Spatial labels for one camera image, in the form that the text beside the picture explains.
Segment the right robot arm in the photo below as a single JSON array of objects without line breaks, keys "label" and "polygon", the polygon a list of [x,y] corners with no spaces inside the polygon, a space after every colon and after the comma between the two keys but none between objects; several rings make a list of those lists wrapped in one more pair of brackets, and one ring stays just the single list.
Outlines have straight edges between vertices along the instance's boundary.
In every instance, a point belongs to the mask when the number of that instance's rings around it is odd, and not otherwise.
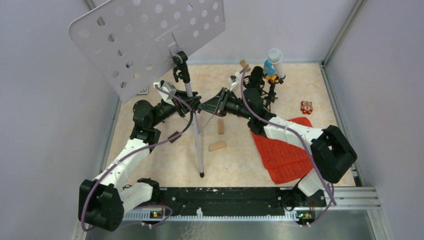
[{"label": "right robot arm", "polygon": [[237,97],[232,91],[222,88],[213,98],[201,103],[198,110],[220,117],[232,114],[245,118],[248,128],[255,135],[305,150],[312,170],[295,186],[293,200],[299,206],[307,206],[321,188],[329,191],[330,185],[338,183],[358,158],[337,126],[314,128],[282,119],[266,109],[256,89],[245,89],[242,96]]}]

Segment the white music stand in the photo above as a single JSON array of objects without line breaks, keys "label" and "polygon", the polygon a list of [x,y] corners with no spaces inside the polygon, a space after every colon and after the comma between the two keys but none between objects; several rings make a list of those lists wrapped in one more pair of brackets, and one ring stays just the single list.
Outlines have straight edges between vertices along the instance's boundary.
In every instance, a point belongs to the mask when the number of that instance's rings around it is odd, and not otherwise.
[{"label": "white music stand", "polygon": [[221,0],[110,0],[68,34],[126,103],[225,29]]}]

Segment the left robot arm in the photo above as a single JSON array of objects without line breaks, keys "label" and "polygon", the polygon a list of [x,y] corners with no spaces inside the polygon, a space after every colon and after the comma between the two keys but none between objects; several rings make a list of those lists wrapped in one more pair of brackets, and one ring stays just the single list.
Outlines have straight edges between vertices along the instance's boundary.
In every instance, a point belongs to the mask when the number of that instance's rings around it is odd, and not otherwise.
[{"label": "left robot arm", "polygon": [[161,131],[156,125],[175,113],[190,115],[199,106],[200,96],[171,97],[171,102],[161,100],[152,106],[139,100],[133,106],[134,127],[118,157],[93,180],[84,180],[79,187],[78,219],[84,232],[101,228],[115,231],[129,211],[145,203],[154,207],[160,202],[160,193],[146,181],[124,188],[135,168],[152,153],[155,147],[168,143],[160,141]]}]

